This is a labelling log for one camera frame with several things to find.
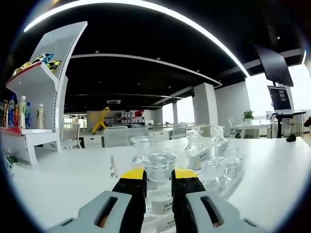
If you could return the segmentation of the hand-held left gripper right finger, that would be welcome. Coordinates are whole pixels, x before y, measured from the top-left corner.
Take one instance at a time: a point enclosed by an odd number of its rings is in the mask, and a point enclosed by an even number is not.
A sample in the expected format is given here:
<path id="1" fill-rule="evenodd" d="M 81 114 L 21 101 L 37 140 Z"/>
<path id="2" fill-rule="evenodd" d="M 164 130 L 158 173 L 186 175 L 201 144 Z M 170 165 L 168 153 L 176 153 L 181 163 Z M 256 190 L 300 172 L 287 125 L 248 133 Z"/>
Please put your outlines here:
<path id="1" fill-rule="evenodd" d="M 240 218 L 239 210 L 213 191 L 206 191 L 197 174 L 185 168 L 172 172 L 173 213 L 177 233 L 265 233 Z"/>

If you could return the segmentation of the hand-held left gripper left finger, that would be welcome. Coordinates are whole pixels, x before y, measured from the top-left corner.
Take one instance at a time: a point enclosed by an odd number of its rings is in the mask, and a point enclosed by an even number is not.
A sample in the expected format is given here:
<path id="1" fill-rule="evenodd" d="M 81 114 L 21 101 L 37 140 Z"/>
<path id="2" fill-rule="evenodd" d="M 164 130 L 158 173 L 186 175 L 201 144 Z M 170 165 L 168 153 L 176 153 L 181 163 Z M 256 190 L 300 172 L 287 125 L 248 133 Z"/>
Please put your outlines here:
<path id="1" fill-rule="evenodd" d="M 147 175 L 144 169 L 123 174 L 111 191 L 104 191 L 48 233 L 139 233 L 146 212 Z"/>

